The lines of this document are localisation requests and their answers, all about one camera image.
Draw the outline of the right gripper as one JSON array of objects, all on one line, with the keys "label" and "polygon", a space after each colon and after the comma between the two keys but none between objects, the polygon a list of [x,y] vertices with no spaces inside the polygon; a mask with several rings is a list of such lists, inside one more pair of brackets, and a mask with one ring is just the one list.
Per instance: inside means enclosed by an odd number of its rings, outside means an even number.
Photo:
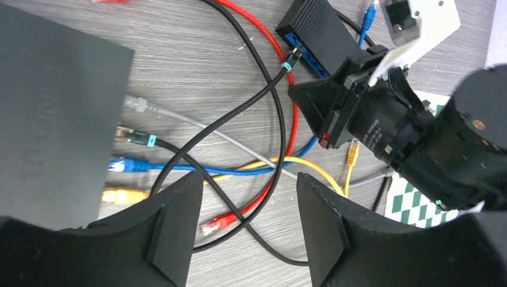
[{"label": "right gripper", "polygon": [[289,88],[324,148],[357,139],[382,161],[403,161],[427,135],[435,117],[408,84],[406,68],[390,68],[387,79],[368,84],[387,52],[382,45],[359,50],[332,77]]}]

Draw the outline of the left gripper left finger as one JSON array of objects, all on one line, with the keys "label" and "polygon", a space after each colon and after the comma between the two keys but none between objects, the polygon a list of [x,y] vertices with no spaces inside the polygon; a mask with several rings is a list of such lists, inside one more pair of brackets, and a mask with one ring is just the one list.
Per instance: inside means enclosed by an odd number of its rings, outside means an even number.
[{"label": "left gripper left finger", "polygon": [[190,172],[86,228],[1,218],[2,286],[185,286],[203,197]]}]

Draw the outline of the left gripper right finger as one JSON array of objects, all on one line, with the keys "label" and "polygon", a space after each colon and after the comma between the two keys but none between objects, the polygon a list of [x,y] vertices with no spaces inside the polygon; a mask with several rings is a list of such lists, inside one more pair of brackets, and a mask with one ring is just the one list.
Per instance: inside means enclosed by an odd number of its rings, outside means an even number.
[{"label": "left gripper right finger", "polygon": [[505,286],[506,213],[431,228],[383,217],[300,173],[297,196],[313,286]]}]

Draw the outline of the black switch with blue ports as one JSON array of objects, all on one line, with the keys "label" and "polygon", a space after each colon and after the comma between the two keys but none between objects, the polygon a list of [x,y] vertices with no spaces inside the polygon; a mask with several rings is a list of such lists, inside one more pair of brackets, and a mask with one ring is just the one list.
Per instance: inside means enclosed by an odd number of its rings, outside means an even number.
[{"label": "black switch with blue ports", "polygon": [[290,46],[304,48],[302,58],[319,78],[338,71],[359,50],[337,12],[326,0],[294,1],[276,33]]}]

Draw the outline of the plain black network switch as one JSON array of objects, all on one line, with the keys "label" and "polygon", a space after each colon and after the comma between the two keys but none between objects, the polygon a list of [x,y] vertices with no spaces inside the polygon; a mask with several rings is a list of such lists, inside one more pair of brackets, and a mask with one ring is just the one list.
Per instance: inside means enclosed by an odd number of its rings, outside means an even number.
[{"label": "plain black network switch", "polygon": [[97,219],[134,51],[1,4],[1,215]]}]

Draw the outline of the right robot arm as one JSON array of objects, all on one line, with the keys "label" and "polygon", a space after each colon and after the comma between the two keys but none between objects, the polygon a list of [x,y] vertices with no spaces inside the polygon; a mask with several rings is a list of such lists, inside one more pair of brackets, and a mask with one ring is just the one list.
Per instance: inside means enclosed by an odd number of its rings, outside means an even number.
[{"label": "right robot arm", "polygon": [[289,88],[321,146],[357,139],[445,210],[481,201],[505,210],[506,65],[469,74],[433,114],[410,87],[407,68],[389,68],[369,85],[386,57],[382,45],[359,50],[331,77]]}]

